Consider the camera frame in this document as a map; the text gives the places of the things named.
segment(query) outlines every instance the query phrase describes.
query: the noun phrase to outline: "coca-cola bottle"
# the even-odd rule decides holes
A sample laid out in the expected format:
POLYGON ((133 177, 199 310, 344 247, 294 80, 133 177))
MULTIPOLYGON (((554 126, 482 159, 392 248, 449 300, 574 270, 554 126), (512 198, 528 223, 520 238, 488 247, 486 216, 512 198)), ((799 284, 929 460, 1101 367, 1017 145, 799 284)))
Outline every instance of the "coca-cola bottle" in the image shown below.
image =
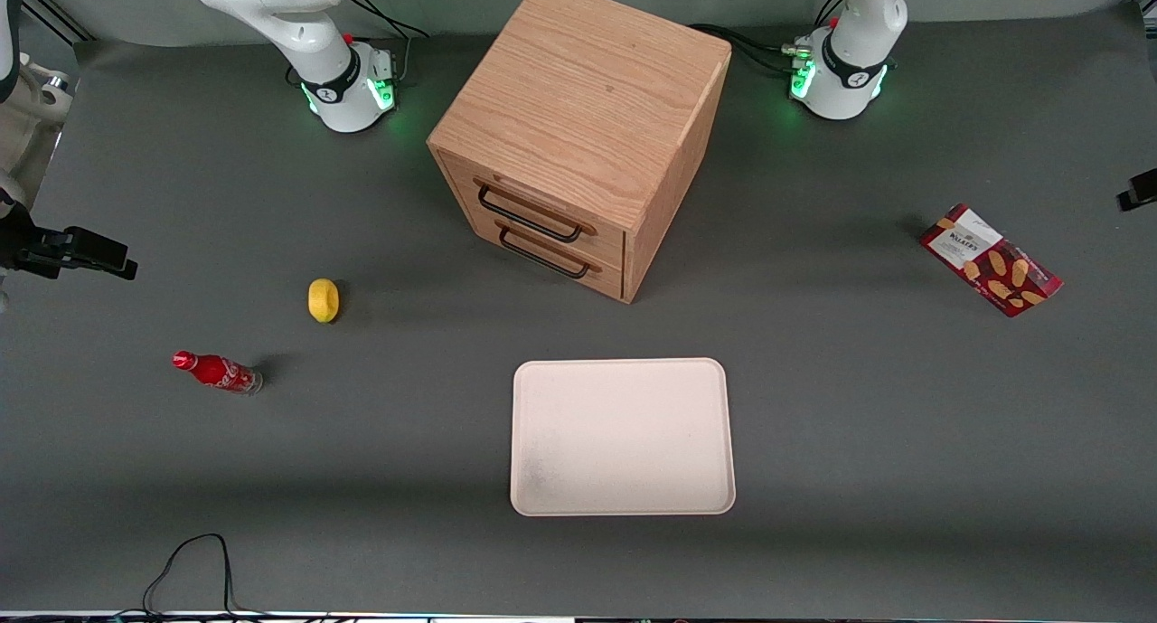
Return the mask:
POLYGON ((206 386, 238 395, 256 395, 264 383, 261 373, 216 354, 197 356, 182 350, 172 356, 172 365, 206 386))

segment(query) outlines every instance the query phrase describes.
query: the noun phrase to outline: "black clamp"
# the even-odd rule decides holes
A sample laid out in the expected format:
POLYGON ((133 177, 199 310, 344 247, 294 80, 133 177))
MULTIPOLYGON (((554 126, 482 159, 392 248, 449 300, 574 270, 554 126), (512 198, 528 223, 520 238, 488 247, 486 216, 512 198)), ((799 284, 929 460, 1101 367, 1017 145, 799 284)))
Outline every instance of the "black clamp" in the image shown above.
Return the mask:
POLYGON ((868 85, 868 80, 876 78, 880 69, 884 68, 884 64, 887 63, 886 59, 880 60, 877 64, 872 64, 871 67, 856 67, 855 64, 848 64, 838 56, 835 51, 832 50, 832 34, 827 34, 824 38, 824 46, 820 47, 824 56, 824 63, 827 64, 827 68, 835 72, 835 75, 840 78, 840 82, 847 89, 860 89, 868 85))
POLYGON ((1117 195, 1117 203, 1123 212, 1136 207, 1157 204, 1157 169, 1136 175, 1129 181, 1129 191, 1117 195))
POLYGON ((327 83, 311 83, 309 80, 302 79, 301 85, 305 89, 317 97, 322 103, 340 103, 341 98, 346 95, 346 90, 352 88, 354 83, 358 82, 358 78, 361 75, 361 57, 353 49, 349 50, 349 64, 346 66, 346 71, 341 73, 337 79, 331 80, 327 83))

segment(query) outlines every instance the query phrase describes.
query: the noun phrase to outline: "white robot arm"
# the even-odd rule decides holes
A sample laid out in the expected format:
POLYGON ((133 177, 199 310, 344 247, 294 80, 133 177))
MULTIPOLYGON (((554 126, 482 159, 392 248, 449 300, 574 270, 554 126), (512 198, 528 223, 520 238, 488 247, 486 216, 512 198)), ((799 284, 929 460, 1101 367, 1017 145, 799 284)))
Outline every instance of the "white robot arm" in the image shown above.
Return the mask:
POLYGON ((827 119, 850 119, 879 95, 885 59, 908 24, 904 0, 845 0, 838 25, 796 38, 798 63, 790 96, 827 119))
POLYGON ((310 109, 330 129, 356 132, 395 104, 389 52, 346 43, 324 13, 341 0, 201 0, 270 39, 301 75, 310 109))

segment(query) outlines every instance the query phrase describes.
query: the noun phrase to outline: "lemon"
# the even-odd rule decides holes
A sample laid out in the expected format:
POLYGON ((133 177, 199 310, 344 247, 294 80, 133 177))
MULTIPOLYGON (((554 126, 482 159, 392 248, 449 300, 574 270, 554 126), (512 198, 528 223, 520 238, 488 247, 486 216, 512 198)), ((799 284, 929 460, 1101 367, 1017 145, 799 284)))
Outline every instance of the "lemon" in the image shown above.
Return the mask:
POLYGON ((317 322, 330 322, 338 317, 338 287, 322 278, 309 285, 309 315, 317 322))

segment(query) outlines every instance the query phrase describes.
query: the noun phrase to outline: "bottle cap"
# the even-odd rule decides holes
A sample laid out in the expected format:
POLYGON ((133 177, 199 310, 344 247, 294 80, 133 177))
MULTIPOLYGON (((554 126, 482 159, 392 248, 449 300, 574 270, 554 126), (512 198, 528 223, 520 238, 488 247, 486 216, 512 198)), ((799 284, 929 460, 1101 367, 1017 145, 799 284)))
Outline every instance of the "bottle cap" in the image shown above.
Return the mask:
POLYGON ((197 354, 182 350, 172 356, 172 367, 193 369, 197 366, 197 354))

